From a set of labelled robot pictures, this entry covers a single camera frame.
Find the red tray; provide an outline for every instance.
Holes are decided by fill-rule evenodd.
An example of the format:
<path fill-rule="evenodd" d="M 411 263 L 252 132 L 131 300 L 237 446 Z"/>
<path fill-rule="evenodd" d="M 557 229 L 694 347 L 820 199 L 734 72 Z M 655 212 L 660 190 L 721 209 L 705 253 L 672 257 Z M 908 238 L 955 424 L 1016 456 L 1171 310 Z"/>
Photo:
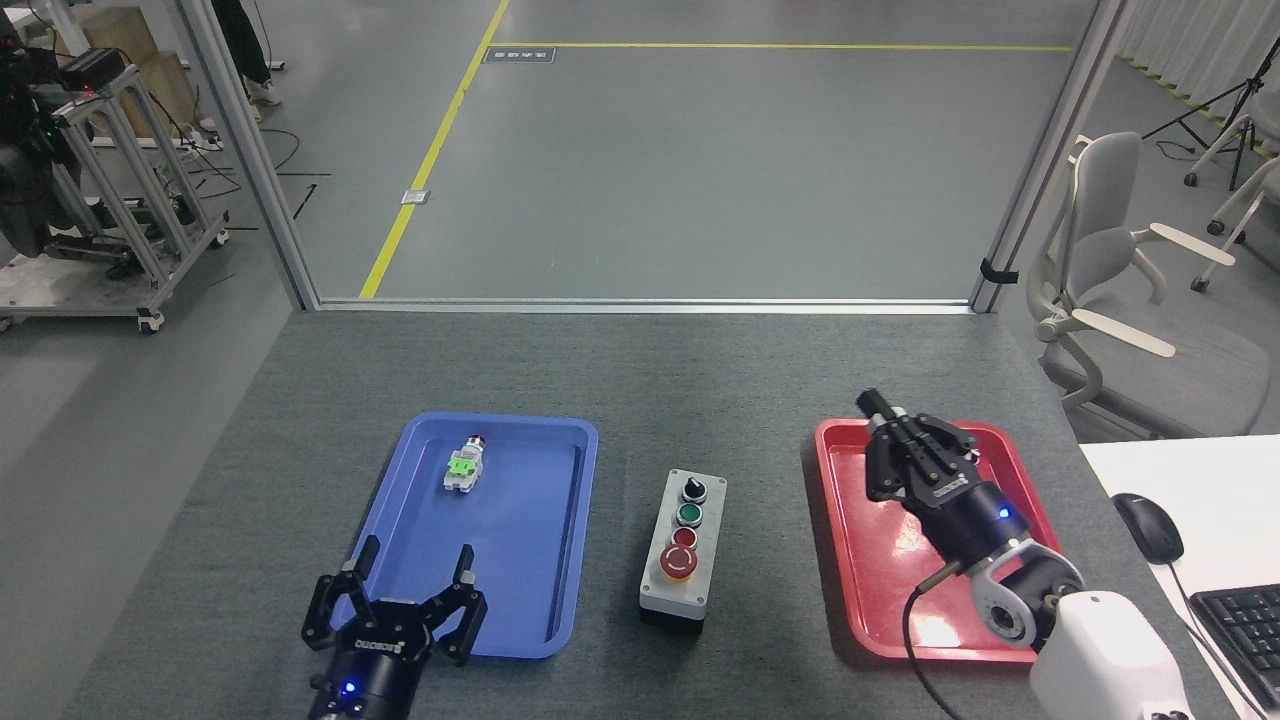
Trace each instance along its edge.
<path fill-rule="evenodd" d="M 1061 551 L 1036 489 L 1009 436 L 983 423 L 954 423 L 978 438 L 982 477 L 1000 486 L 1042 544 Z M 911 588 L 945 562 L 920 534 L 920 524 L 897 502 L 867 500 L 867 420 L 832 419 L 818 425 L 814 441 L 827 514 L 840 565 L 849 625 L 867 650 L 883 657 L 906 657 L 902 606 Z M 1012 648 L 982 624 L 969 594 L 969 579 L 951 577 L 916 601 L 911 610 L 915 656 L 925 660 L 1034 662 L 1029 648 Z"/>

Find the white sneaker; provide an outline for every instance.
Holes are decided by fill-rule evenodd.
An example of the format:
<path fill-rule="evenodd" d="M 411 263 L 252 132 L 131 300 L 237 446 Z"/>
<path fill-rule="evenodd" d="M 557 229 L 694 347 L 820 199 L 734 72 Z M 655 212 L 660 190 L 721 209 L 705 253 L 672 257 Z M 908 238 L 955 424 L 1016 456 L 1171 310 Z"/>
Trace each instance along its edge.
<path fill-rule="evenodd" d="M 279 105 L 280 100 L 283 100 L 279 91 L 275 90 L 275 83 L 271 81 L 259 85 L 248 78 L 244 78 L 244 88 L 248 90 L 250 100 L 260 105 Z"/>
<path fill-rule="evenodd" d="M 257 109 L 257 105 L 255 105 L 252 100 L 248 104 L 248 113 L 250 117 L 253 118 L 255 123 L 262 122 L 262 111 Z M 209 115 L 200 118 L 200 120 L 197 120 L 196 124 L 200 126 L 200 129 L 205 132 L 218 132 L 218 120 L 215 120 Z"/>

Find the gray carpet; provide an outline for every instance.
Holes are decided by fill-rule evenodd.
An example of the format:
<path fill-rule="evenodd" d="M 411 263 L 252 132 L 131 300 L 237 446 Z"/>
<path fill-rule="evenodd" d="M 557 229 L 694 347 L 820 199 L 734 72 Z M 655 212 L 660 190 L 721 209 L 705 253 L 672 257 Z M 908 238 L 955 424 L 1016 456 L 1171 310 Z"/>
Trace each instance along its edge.
<path fill-rule="evenodd" d="M 1199 717 L 1230 716 L 1052 391 L 992 316 L 379 313 L 289 320 L 67 715 L 305 716 L 328 660 L 297 634 L 315 578 L 349 552 L 404 423 L 465 410 L 599 429 L 577 623 L 545 661 L 433 659 L 413 717 L 941 717 L 842 619 L 812 433 L 868 386 L 1005 428 L 1068 555 L 1147 612 Z M 700 638 L 636 616 L 676 466 L 731 482 Z M 969 717 L 1043 716 L 1025 667 L 928 671 Z"/>

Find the green label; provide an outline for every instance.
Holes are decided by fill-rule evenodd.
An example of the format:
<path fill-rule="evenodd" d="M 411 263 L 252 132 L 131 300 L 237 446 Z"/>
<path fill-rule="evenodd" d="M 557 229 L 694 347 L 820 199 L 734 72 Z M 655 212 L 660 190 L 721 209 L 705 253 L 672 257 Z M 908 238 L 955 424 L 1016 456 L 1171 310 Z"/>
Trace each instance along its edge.
<path fill-rule="evenodd" d="M 454 475 L 470 475 L 476 471 L 475 460 L 449 460 L 449 471 Z"/>

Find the yellow floor line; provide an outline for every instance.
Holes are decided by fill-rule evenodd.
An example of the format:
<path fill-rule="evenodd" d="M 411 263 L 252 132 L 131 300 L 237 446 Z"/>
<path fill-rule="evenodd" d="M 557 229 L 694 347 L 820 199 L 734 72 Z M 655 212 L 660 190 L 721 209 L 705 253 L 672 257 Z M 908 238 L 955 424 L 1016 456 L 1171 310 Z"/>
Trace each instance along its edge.
<path fill-rule="evenodd" d="M 502 47 L 644 47 L 658 50 L 988 50 L 1005 53 L 1070 53 L 1062 45 L 808 45 L 787 42 L 499 42 Z"/>
<path fill-rule="evenodd" d="M 453 118 L 457 117 L 462 99 L 471 87 L 476 69 L 480 68 L 480 61 L 484 60 L 484 54 L 493 41 L 493 33 L 497 32 L 498 23 L 502 22 L 502 15 L 507 12 L 508 1 L 502 0 L 498 4 L 498 9 L 493 13 L 493 19 L 489 20 L 489 29 L 485 31 L 480 45 L 476 46 L 476 53 L 471 56 L 471 64 L 467 65 L 467 72 L 462 76 L 462 82 L 458 83 L 458 90 L 453 94 L 453 101 L 449 102 L 449 109 L 445 110 L 444 119 L 440 120 L 440 127 L 435 131 L 435 140 L 431 141 L 431 146 L 426 151 L 426 158 L 422 159 L 422 165 L 417 169 L 417 176 L 413 177 L 412 190 L 422 190 L 426 186 L 426 178 L 431 176 L 435 159 L 440 156 L 440 149 L 444 147 L 444 138 L 449 136 L 449 128 L 453 127 Z M 413 217 L 413 208 L 417 208 L 417 205 L 401 206 L 399 213 L 396 215 L 396 222 L 392 223 L 390 232 L 387 233 L 387 241 L 383 243 L 381 251 L 378 252 L 378 259 L 374 261 L 372 269 L 369 270 L 369 277 L 365 278 L 365 286 L 360 290 L 360 297 L 367 299 L 378 295 L 378 287 L 383 283 L 383 275 L 387 274 L 387 268 L 392 264 L 392 258 L 396 256 L 396 249 L 399 247 L 404 228 L 408 227 L 408 220 Z"/>

